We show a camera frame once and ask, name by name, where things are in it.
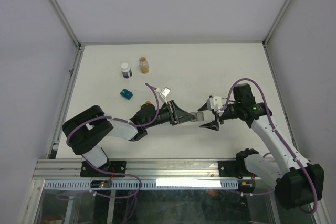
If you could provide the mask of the grey pill box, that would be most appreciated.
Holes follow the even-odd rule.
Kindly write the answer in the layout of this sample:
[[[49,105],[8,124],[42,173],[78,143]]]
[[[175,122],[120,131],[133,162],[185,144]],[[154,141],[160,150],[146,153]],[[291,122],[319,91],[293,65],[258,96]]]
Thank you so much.
[[[204,121],[204,113],[203,112],[191,112],[190,114],[193,116],[193,119],[191,120],[191,122]]]

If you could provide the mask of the clear bottle with orange pills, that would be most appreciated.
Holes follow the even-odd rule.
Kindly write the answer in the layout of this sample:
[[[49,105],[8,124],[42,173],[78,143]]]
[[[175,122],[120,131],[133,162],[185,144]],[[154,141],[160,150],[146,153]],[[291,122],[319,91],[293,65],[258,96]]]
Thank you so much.
[[[140,57],[139,58],[139,68],[140,68],[140,72],[142,74],[149,73],[149,63],[148,63],[146,57]]]

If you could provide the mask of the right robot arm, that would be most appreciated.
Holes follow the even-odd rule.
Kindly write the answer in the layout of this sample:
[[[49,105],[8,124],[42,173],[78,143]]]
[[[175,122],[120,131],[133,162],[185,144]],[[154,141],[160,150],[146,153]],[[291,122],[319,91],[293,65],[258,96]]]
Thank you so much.
[[[281,206],[286,210],[311,204],[309,214],[317,211],[322,198],[324,170],[319,164],[311,164],[282,136],[274,122],[267,102],[257,103],[247,83],[234,83],[228,97],[234,101],[223,102],[221,97],[210,96],[199,111],[212,111],[214,120],[203,124],[210,130],[219,130],[226,120],[240,119],[256,133],[274,158],[271,163],[258,151],[247,148],[236,154],[234,163],[224,171],[238,179],[251,173],[260,177],[274,191]]]

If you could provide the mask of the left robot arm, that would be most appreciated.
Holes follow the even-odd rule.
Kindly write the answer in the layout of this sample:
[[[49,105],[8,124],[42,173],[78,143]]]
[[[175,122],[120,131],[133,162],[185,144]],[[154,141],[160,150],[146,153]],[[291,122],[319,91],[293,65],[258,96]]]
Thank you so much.
[[[123,138],[136,142],[147,136],[147,129],[169,123],[172,126],[194,121],[194,113],[188,113],[179,108],[171,100],[158,110],[149,101],[128,121],[120,121],[105,114],[102,108],[94,105],[69,119],[62,125],[62,131],[67,138],[67,145],[76,155],[82,156],[86,169],[83,177],[108,177],[111,173],[122,172],[118,165],[111,164],[99,143],[106,136]]]

